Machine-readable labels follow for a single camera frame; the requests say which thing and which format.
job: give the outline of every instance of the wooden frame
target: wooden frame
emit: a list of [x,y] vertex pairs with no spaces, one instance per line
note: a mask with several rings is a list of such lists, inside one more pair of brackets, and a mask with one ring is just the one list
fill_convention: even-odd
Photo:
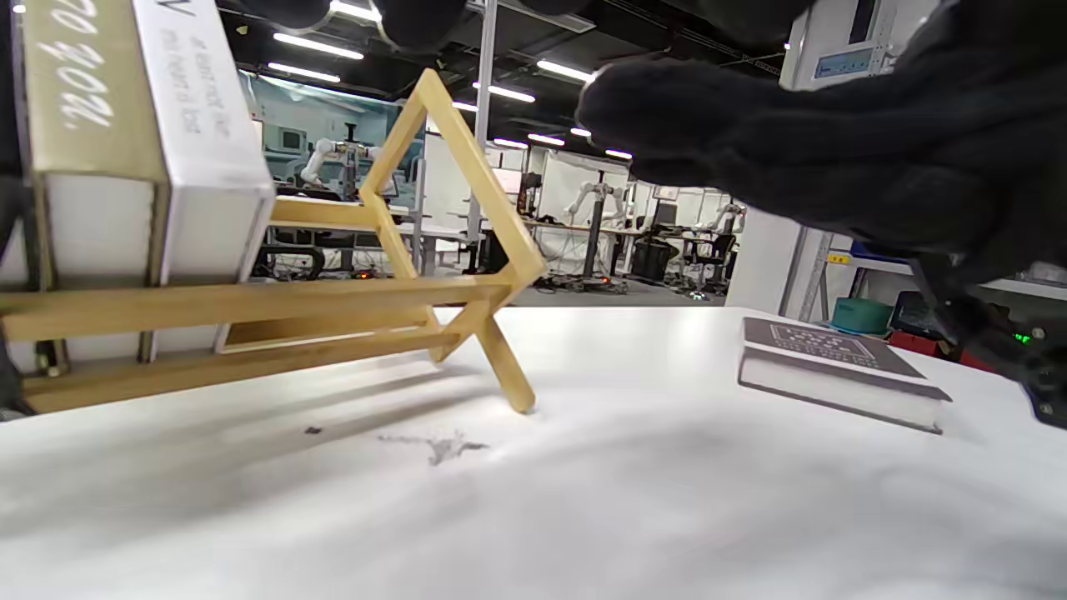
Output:
[[[508,254],[500,273],[426,280],[415,272],[379,190],[427,113]],[[493,316],[546,266],[433,70],[418,80],[360,195],[363,206],[278,199],[272,223],[373,231],[396,279],[0,296],[7,342],[232,323],[222,354],[28,379],[27,402],[37,412],[54,412],[420,349],[440,362],[475,335],[512,408],[524,413],[532,409],[534,391]],[[433,306],[455,303],[465,307],[442,327]]]

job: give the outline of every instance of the wooden rack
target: wooden rack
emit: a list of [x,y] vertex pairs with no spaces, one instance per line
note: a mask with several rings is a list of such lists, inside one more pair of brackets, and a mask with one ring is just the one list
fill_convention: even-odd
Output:
[[[508,254],[497,274],[418,278],[379,193],[427,113]],[[232,323],[222,354],[28,379],[27,402],[37,412],[55,412],[423,349],[440,362],[476,335],[512,408],[532,409],[534,391],[494,315],[546,266],[433,70],[419,79],[360,195],[363,206],[280,200],[272,223],[375,231],[396,279],[0,295],[7,342]],[[464,309],[442,327],[433,306],[457,303]]]

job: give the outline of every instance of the gloved hand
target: gloved hand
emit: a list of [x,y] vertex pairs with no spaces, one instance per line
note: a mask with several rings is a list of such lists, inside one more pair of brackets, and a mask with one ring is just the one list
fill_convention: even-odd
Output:
[[981,283],[1067,259],[1058,0],[946,2],[894,73],[786,92],[703,63],[607,67],[577,121],[638,178],[716,187]]

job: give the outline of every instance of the robotic arm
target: robotic arm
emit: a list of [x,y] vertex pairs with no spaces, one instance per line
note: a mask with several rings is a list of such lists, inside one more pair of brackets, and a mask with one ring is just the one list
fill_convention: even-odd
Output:
[[381,148],[377,146],[365,146],[355,142],[334,142],[323,138],[315,142],[315,152],[312,153],[312,158],[307,160],[307,167],[304,167],[304,169],[300,172],[300,177],[313,186],[324,188],[325,183],[321,177],[319,177],[319,171],[322,170],[322,164],[330,159],[339,159],[350,152],[355,154],[355,160],[369,158],[373,161],[378,158]]
[[[729,224],[726,226],[726,228],[719,228],[723,226],[722,220],[726,219],[728,215],[730,216],[730,219],[727,220],[727,223]],[[721,208],[719,208],[718,214],[715,216],[715,223],[711,226],[711,231],[718,234],[740,233],[745,231],[745,217],[747,215],[748,215],[747,208],[737,206],[736,204],[727,204]],[[736,219],[740,219],[740,226],[737,228],[732,226],[733,223],[736,222]]]
[[615,211],[602,214],[601,221],[621,219],[626,212],[626,207],[623,206],[622,203],[622,198],[625,192],[625,188],[612,188],[607,184],[586,184],[582,186],[582,191],[578,192],[578,198],[564,208],[563,211],[571,216],[571,222],[573,224],[574,216],[582,209],[582,205],[585,204],[586,199],[589,198],[589,194],[595,193],[598,200],[606,201],[608,196],[615,199]]

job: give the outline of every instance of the white table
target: white table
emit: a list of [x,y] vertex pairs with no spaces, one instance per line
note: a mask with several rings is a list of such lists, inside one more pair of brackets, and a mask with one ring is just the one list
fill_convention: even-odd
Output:
[[[403,236],[414,236],[415,225],[411,223],[401,223],[397,225],[397,230],[400,231],[400,235]],[[420,266],[420,274],[426,277],[432,277],[434,268],[437,264],[437,241],[452,241],[452,242],[463,242],[466,241],[466,234],[460,230],[452,227],[442,227],[441,225],[434,225],[431,223],[424,223],[419,230],[423,237],[423,260]]]
[[467,344],[0,425],[0,598],[1067,594],[1067,432],[1014,383],[906,353],[943,437],[743,390],[746,314],[507,309],[531,416]]

